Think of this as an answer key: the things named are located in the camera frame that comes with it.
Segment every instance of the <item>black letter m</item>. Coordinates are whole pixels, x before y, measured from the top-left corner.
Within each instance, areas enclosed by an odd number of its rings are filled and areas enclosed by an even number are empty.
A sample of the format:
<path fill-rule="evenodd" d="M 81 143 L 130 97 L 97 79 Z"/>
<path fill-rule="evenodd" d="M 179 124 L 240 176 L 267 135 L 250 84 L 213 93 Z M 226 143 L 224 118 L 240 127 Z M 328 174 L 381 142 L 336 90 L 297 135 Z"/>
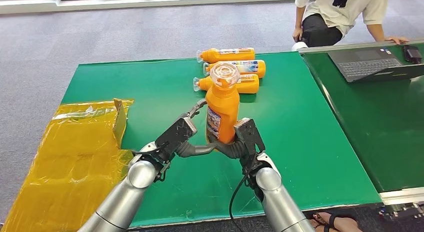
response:
<path fill-rule="evenodd" d="M 335 7 L 344 8 L 346 7 L 346 3 L 348 3 L 348 0 L 334 0 L 332 5 Z"/>

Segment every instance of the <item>white t-shirt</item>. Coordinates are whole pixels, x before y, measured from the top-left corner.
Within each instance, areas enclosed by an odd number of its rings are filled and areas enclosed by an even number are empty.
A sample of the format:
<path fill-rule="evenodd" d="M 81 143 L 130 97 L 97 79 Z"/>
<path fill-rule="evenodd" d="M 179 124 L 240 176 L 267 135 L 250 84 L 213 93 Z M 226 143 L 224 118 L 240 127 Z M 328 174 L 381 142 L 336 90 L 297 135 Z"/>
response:
<path fill-rule="evenodd" d="M 337 27 L 343 36 L 355 25 L 362 13 L 366 25 L 382 24 L 389 0 L 295 0 L 299 8 L 307 5 L 304 18 L 321 14 L 329 28 Z"/>

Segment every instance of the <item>black pants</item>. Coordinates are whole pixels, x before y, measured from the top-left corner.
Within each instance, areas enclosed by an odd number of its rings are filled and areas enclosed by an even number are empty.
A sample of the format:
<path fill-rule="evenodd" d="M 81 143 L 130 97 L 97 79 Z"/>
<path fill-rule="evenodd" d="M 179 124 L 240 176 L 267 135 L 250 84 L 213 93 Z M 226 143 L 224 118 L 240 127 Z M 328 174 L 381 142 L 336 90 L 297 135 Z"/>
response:
<path fill-rule="evenodd" d="M 343 37 L 339 29 L 327 27 L 320 14 L 314 14 L 302 23 L 302 42 L 308 47 L 332 46 Z"/>

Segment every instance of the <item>green table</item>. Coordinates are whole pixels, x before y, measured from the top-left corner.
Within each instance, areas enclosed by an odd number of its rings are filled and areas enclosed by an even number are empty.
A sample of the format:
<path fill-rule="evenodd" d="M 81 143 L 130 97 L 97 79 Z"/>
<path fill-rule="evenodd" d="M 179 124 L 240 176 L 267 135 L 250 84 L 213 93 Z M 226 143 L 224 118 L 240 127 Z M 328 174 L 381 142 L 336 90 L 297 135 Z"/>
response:
<path fill-rule="evenodd" d="M 405 65 L 401 46 L 387 43 L 304 50 L 326 96 L 378 192 L 424 186 L 424 77 L 347 84 L 328 49 L 388 47 Z M 424 44 L 416 44 L 424 53 Z"/>
<path fill-rule="evenodd" d="M 239 118 L 255 119 L 284 185 L 301 209 L 381 202 L 331 109 L 298 53 L 258 55 L 267 65 L 256 95 L 241 95 Z M 182 112 L 205 96 L 194 92 L 202 76 L 195 59 L 79 65 L 62 103 L 134 98 L 123 148 L 155 140 Z M 205 109 L 194 118 L 190 141 L 205 144 Z M 164 182 L 155 183 L 132 226 L 227 218 L 231 194 L 242 178 L 237 160 L 219 153 L 176 157 Z M 235 216 L 262 214 L 242 187 Z"/>

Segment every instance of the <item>person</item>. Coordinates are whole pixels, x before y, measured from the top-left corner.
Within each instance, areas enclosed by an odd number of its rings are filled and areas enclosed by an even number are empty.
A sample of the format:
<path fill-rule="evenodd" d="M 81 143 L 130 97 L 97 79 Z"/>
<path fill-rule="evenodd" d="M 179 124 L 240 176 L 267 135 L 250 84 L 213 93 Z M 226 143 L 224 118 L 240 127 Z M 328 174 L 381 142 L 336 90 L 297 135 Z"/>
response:
<path fill-rule="evenodd" d="M 385 37 L 383 18 L 389 0 L 295 0 L 295 42 L 308 47 L 332 46 L 339 42 L 355 25 L 362 13 L 363 22 L 376 42 L 407 42 L 404 37 Z"/>
<path fill-rule="evenodd" d="M 349 215 L 331 215 L 327 212 L 316 212 L 309 223 L 316 232 L 362 232 L 358 223 Z"/>

